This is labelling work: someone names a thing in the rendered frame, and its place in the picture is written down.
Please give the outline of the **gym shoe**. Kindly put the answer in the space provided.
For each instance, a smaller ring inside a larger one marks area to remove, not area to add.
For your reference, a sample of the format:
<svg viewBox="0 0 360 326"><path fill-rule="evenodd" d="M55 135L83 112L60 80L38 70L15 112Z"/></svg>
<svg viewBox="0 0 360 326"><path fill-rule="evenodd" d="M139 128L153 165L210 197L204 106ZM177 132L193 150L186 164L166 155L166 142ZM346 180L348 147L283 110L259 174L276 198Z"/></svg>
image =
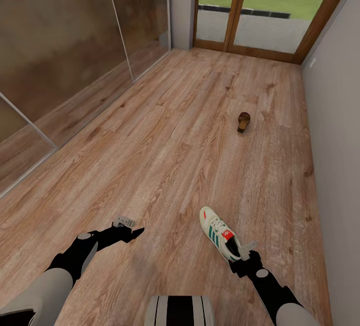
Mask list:
<svg viewBox="0 0 360 326"><path fill-rule="evenodd" d="M236 234L208 206L199 212L200 225L207 237L216 246L224 260L229 264L241 259L238 249L241 247Z"/></svg>

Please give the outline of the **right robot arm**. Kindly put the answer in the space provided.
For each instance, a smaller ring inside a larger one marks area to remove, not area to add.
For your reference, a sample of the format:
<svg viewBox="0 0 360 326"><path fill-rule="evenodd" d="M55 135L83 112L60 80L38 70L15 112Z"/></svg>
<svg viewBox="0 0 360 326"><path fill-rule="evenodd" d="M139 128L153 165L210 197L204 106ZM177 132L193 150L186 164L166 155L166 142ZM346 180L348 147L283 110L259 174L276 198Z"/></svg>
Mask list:
<svg viewBox="0 0 360 326"><path fill-rule="evenodd" d="M256 240L241 246L238 252L241 259L232 262L230 268L238 276L248 276L266 312L275 326L322 326L297 300L289 287L282 288L275 276L260 260L253 249L258 247Z"/></svg>

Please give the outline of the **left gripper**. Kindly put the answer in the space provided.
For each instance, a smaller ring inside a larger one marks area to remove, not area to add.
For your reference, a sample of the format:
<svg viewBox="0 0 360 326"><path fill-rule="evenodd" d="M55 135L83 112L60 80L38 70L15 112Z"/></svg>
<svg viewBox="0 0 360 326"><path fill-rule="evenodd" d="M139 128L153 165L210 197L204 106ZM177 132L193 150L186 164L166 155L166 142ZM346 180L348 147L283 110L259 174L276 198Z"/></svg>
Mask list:
<svg viewBox="0 0 360 326"><path fill-rule="evenodd" d="M106 229L109 234L110 234L110 244L112 245L120 240L128 243L130 242L132 239L136 239L139 235L141 235L145 228L141 228L138 230L134 230L132 232L132 229L126 225L124 225L123 227L115 227L115 226L111 226L111 228L107 228Z"/></svg>

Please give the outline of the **sandal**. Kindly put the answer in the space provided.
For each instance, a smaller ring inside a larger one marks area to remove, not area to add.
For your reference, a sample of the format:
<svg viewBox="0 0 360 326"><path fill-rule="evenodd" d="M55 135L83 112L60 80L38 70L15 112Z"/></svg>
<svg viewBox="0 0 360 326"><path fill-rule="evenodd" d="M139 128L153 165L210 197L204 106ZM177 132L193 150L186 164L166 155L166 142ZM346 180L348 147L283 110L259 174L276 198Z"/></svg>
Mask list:
<svg viewBox="0 0 360 326"><path fill-rule="evenodd" d="M239 126L237 128L237 132L243 133L250 120L251 116L247 112L242 112L238 118Z"/></svg>

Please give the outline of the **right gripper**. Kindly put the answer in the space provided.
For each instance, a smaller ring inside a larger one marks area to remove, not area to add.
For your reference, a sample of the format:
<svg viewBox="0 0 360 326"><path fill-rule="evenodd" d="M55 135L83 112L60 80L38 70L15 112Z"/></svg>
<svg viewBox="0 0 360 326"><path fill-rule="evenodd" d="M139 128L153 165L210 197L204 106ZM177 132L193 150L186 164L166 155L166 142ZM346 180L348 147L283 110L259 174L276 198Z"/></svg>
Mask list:
<svg viewBox="0 0 360 326"><path fill-rule="evenodd" d="M259 254L257 252L252 251L249 253L249 256L250 259L248 259L247 261L239 259L238 261L232 262L231 260L229 260L229 264L232 272L237 273L240 278L246 275L248 276L248 270L251 265L253 264L257 264L259 266L263 265L260 260Z"/></svg>

